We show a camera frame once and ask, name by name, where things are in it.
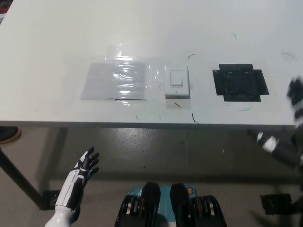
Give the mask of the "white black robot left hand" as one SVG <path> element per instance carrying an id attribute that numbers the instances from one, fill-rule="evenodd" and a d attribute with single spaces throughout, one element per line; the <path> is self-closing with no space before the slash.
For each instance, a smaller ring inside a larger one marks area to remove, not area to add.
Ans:
<path id="1" fill-rule="evenodd" d="M 98 157 L 99 153 L 94 152 L 94 147 L 85 151 L 65 179 L 56 206 L 64 206 L 72 211 L 80 206 L 88 180 L 99 170 Z"/>

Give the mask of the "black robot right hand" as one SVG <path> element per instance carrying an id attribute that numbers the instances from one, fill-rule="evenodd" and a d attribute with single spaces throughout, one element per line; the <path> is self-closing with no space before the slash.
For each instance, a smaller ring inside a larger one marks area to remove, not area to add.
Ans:
<path id="1" fill-rule="evenodd" d="M 295 131 L 289 146 L 273 135 L 248 129 L 250 135 L 272 158 L 294 169 L 303 169 L 303 78 L 293 78 L 286 94 L 294 114 Z"/>

